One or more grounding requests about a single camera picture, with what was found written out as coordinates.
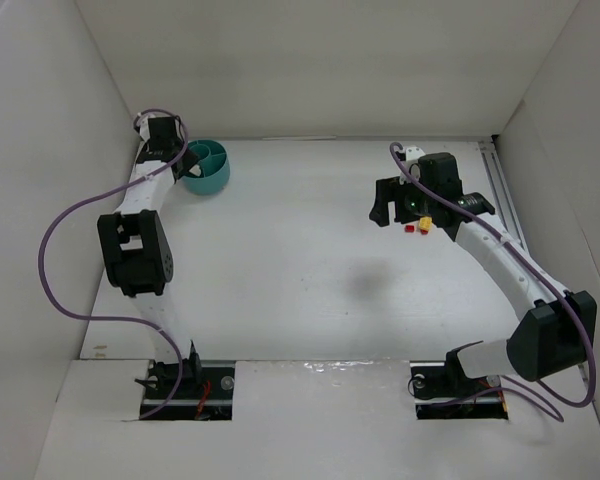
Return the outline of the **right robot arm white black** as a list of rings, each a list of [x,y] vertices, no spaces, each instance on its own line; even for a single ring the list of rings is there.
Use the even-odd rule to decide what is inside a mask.
[[[597,304],[545,273],[508,233],[493,205],[466,193],[455,157],[394,142],[400,175],[376,183],[369,214],[380,227],[428,217],[469,253],[499,287],[519,323],[506,339],[460,347],[449,355],[466,378],[517,375],[536,382],[588,361]]]

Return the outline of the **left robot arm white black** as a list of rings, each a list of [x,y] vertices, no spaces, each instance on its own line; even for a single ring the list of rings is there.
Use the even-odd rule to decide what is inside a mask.
[[[174,364],[190,356],[191,335],[177,319],[169,284],[175,260],[159,211],[167,193],[197,162],[179,117],[156,110],[139,115],[134,128],[144,139],[121,204],[102,215],[97,230],[111,286],[151,324],[154,360]]]

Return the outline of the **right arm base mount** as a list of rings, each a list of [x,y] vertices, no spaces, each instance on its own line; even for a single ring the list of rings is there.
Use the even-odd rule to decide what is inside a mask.
[[[507,420],[499,380],[492,387],[485,377],[466,378],[445,361],[411,361],[408,391],[418,420]]]

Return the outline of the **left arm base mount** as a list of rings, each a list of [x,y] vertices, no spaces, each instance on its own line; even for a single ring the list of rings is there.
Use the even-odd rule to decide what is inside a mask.
[[[178,364],[151,361],[144,378],[135,382],[144,389],[140,404],[141,420],[230,421],[233,413],[236,363],[202,361],[195,369],[184,361],[184,375],[171,399]]]

